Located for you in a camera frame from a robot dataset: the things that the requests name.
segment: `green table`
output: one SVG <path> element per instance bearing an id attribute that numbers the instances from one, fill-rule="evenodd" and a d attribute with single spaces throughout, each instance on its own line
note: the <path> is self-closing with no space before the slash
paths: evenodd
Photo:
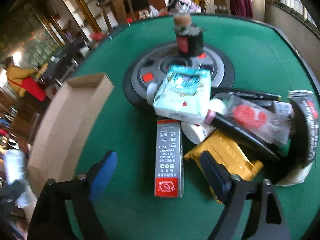
<path id="1" fill-rule="evenodd" d="M 287 99 L 288 90 L 315 87 L 293 50 L 272 28 L 218 16 L 193 16 L 193 22 L 207 29 L 204 42 L 222 50 L 233 62 L 233 87 L 264 90 L 281 95 L 283 100 Z M 156 117 L 139 112 L 126 100 L 122 81 L 139 55 L 174 39 L 171 17 L 132 24 L 113 39 L 102 42 L 76 72 L 76 76 L 105 72 L 115 87 L 90 133 L 76 170 L 86 172 L 108 149 L 117 152 L 116 171 L 104 196 L 94 203 L 111 240 L 205 240 L 224 208 L 212 198 L 206 179 L 193 161 L 184 162 L 182 198 L 153 196 Z M 186 138 L 183 146 L 184 153 L 194 147 Z M 303 184 L 277 188 L 294 240 L 305 233 L 320 206 L 319 169 L 320 162 L 315 162 Z M 256 179 L 272 179 L 280 170 L 276 165 L 265 167 Z M 247 201 L 234 239 L 241 239 L 249 208 Z"/>

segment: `yellow package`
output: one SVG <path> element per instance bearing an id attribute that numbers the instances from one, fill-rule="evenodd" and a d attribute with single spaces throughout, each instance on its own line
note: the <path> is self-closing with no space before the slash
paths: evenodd
<path id="1" fill-rule="evenodd" d="M 251 163 L 238 144 L 219 131 L 213 133 L 207 140 L 193 148 L 183 158 L 185 160 L 190 158 L 195 160 L 201 169 L 200 156 L 204 151 L 209 151 L 216 162 L 224 165 L 230 174 L 238 174 L 244 180 L 252 180 L 263 167 L 260 161 Z"/>

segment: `bright light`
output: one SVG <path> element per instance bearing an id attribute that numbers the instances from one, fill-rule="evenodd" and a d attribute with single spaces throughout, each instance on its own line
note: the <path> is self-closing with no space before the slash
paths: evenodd
<path id="1" fill-rule="evenodd" d="M 12 57 L 13 57 L 13 61 L 15 63 L 19 63 L 19 61 L 21 60 L 22 55 L 21 55 L 21 53 L 19 51 L 17 51 L 12 55 Z"/>

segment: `red apron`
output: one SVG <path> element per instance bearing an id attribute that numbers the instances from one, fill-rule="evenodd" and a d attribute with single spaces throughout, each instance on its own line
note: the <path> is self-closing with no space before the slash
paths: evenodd
<path id="1" fill-rule="evenodd" d="M 23 79 L 22 84 L 14 82 L 9 78 L 7 78 L 7 79 L 12 84 L 15 84 L 15 85 L 25 89 L 26 91 L 28 91 L 31 95 L 33 95 L 35 98 L 37 98 L 41 102 L 44 100 L 44 98 L 46 96 L 46 92 L 38 85 L 38 83 L 32 77 L 27 77 L 27 78 Z"/>

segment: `screw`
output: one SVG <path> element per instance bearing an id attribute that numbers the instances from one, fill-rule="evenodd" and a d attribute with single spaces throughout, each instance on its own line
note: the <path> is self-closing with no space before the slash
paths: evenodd
<path id="1" fill-rule="evenodd" d="M 264 179 L 264 180 L 263 180 L 263 183 L 267 184 L 268 186 L 271 185 L 270 179 Z"/>
<path id="2" fill-rule="evenodd" d="M 79 180 L 84 180 L 84 179 L 86 179 L 87 178 L 87 174 L 85 174 L 85 173 L 81 173 L 81 174 L 79 174 L 78 176 L 77 176 L 77 179 L 79 179 Z"/>
<path id="3" fill-rule="evenodd" d="M 56 183 L 56 181 L 54 179 L 48 179 L 48 181 L 47 181 L 47 185 L 52 185 L 54 183 Z"/>
<path id="4" fill-rule="evenodd" d="M 236 181 L 240 181 L 241 180 L 240 176 L 237 175 L 237 174 L 232 174 L 231 175 L 231 179 L 236 180 Z"/>

